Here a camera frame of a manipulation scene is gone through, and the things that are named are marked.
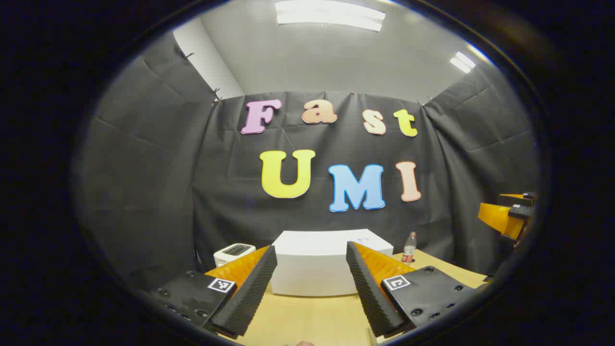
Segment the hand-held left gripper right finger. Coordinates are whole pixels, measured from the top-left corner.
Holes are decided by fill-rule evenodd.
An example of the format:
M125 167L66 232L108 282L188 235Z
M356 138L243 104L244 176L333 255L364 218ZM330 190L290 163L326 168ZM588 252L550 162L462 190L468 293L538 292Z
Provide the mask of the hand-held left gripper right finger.
M376 337L421 328L478 294L434 266L413 269L354 241L345 261Z

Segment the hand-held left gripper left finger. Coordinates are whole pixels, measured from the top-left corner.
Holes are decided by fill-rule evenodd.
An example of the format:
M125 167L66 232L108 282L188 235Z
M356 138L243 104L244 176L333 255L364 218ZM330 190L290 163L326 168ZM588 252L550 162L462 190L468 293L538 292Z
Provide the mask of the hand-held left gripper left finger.
M264 246L206 273L187 270L149 295L185 322L236 339L245 335L275 267L275 247Z

